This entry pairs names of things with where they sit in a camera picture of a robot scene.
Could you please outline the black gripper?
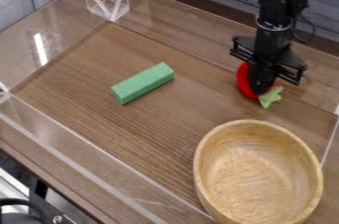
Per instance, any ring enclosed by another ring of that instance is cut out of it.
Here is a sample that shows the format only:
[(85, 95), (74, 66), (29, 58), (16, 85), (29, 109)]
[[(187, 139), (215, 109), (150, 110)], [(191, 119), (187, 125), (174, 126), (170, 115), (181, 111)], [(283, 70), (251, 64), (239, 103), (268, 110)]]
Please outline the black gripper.
[(249, 66), (248, 78), (253, 93), (267, 93), (276, 78), (295, 85), (300, 83), (307, 63), (293, 54), (291, 48), (284, 48), (273, 61), (269, 61), (264, 56), (255, 57), (255, 38), (233, 35), (232, 42), (231, 55)]

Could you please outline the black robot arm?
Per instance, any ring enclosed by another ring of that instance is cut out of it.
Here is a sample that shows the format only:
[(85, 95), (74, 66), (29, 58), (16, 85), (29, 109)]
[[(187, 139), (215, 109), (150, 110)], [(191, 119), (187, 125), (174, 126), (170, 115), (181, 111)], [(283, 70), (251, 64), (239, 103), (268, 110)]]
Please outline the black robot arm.
[(305, 61), (291, 49), (296, 19), (308, 0), (257, 0), (255, 37), (233, 36), (231, 55), (248, 65), (247, 83), (255, 95), (264, 94), (277, 78), (297, 85)]

